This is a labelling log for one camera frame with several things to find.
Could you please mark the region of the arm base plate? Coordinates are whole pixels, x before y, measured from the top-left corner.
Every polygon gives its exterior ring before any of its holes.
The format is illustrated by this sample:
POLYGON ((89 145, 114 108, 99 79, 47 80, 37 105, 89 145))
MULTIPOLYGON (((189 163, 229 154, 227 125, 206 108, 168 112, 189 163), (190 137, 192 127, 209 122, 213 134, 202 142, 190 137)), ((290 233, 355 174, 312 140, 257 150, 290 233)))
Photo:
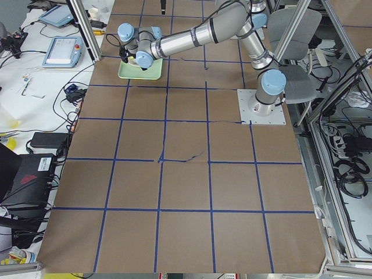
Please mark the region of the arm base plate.
POLYGON ((263 105, 256 100, 256 90, 237 90, 240 122, 252 125, 286 125, 280 98, 271 105, 263 105))

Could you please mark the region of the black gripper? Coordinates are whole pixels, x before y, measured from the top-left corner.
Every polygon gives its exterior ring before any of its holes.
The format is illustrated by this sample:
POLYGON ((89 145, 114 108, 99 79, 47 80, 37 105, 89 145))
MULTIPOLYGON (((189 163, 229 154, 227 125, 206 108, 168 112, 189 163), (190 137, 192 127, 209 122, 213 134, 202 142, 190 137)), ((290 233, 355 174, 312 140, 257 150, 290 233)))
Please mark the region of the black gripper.
POLYGON ((126 44, 119 46, 119 56, 121 61, 128 63, 129 59, 135 59, 137 53, 138 45, 137 44, 126 44))

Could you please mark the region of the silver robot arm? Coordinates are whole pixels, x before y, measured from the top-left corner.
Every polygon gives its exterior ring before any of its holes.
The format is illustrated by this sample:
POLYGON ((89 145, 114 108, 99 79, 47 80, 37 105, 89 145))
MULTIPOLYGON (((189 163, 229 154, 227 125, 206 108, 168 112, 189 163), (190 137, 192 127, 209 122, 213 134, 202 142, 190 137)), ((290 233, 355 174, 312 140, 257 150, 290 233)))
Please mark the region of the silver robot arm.
POLYGON ((135 28, 130 23, 122 23, 117 28, 120 57, 124 63, 133 58, 141 70, 148 70, 158 59, 237 37, 248 51, 252 67, 260 72, 257 90, 249 98, 248 108, 254 115, 269 116, 287 81, 274 65, 274 54, 264 46, 255 30, 252 5, 246 1, 216 1, 215 5, 216 10, 199 25, 167 36, 163 36, 158 27, 135 28))

